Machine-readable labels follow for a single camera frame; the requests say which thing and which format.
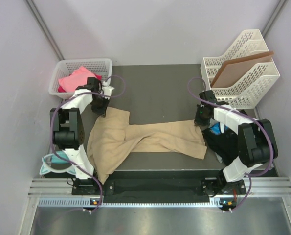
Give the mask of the beige t shirt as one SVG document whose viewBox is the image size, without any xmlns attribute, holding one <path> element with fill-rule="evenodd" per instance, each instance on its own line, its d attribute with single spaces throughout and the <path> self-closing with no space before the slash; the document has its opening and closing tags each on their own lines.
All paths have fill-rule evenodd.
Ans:
<svg viewBox="0 0 291 235">
<path fill-rule="evenodd" d="M 109 107 L 88 139 L 87 156 L 104 184 L 132 152 L 177 152 L 204 159 L 207 147 L 193 120 L 130 125 L 130 112 Z"/>
</svg>

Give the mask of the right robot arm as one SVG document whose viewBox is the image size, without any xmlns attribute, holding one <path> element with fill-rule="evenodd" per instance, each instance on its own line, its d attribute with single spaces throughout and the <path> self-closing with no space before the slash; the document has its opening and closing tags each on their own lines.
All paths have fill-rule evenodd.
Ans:
<svg viewBox="0 0 291 235">
<path fill-rule="evenodd" d="M 225 164 L 217 176 L 217 188 L 227 194 L 235 182 L 278 156 L 273 128 L 267 119 L 256 120 L 218 102 L 212 90 L 201 92 L 199 99 L 194 123 L 205 127 L 202 135 L 208 147 Z"/>
</svg>

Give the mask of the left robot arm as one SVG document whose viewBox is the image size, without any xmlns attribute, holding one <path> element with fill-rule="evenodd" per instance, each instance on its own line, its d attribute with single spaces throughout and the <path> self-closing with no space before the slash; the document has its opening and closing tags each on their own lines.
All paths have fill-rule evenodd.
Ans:
<svg viewBox="0 0 291 235">
<path fill-rule="evenodd" d="M 105 117 L 114 87 L 109 80 L 89 77 L 87 83 L 76 88 L 73 96 L 56 110 L 50 111 L 52 143 L 62 150 L 66 160 L 75 170 L 75 177 L 84 180 L 83 189 L 89 194 L 98 192 L 100 183 L 92 178 L 94 167 L 89 162 L 85 148 L 85 131 L 81 118 L 87 106 L 93 113 Z"/>
</svg>

